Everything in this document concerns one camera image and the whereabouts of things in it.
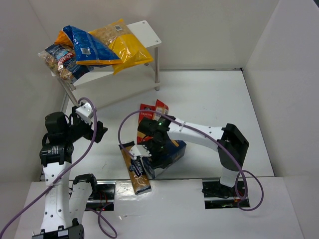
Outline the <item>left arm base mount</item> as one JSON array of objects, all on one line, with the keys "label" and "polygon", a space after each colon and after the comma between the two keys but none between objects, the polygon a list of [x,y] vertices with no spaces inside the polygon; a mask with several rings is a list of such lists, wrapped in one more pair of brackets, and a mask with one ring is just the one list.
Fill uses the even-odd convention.
[{"label": "left arm base mount", "polygon": [[98,181],[97,190],[88,198],[86,210],[93,209],[95,211],[113,211],[115,189],[115,181]]}]

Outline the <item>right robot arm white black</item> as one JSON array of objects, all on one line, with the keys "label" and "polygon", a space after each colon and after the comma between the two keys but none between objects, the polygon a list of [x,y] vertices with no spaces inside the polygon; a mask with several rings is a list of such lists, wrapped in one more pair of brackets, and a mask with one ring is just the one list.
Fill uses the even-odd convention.
[{"label": "right robot arm white black", "polygon": [[143,118],[138,131],[150,136],[157,147],[167,141],[182,140],[210,148],[218,153],[222,165],[220,184],[232,188],[242,171],[249,142],[234,124],[224,127],[205,126],[182,121],[174,116],[158,120]]}]

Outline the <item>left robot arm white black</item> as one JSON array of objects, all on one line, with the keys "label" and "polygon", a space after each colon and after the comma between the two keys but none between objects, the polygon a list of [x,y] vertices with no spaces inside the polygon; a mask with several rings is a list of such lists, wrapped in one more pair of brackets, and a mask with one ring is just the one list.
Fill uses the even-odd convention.
[{"label": "left robot arm white black", "polygon": [[69,118],[63,112],[46,116],[46,135],[39,153],[47,192],[40,232],[34,239],[82,239],[82,218],[89,196],[96,191],[93,174],[75,177],[69,184],[73,166],[74,142],[81,138],[100,142],[107,128],[94,119],[95,109],[89,103],[72,108]]}]

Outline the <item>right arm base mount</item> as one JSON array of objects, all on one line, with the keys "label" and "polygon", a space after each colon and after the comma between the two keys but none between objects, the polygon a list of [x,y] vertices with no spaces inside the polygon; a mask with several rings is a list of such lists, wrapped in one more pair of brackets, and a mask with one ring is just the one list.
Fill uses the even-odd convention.
[{"label": "right arm base mount", "polygon": [[250,207],[248,197],[245,200],[241,200],[235,192],[235,187],[224,186],[216,180],[202,181],[202,193],[205,209],[237,208],[238,203],[243,208]]}]

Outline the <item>dark blue Barilla pasta box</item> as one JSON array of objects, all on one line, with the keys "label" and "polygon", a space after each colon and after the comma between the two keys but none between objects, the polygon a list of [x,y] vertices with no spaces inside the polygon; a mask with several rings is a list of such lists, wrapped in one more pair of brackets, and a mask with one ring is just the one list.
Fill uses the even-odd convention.
[{"label": "dark blue Barilla pasta box", "polygon": [[[169,154],[170,159],[174,163],[176,163],[178,160],[180,160],[185,154],[186,143],[182,140],[167,141],[165,143],[165,146],[168,150],[168,154]],[[160,170],[159,174],[151,174],[149,157],[143,157],[142,162],[143,162],[144,169],[145,169],[146,174],[147,174],[149,179],[156,179],[160,174],[162,174],[164,172],[164,171]]]}]

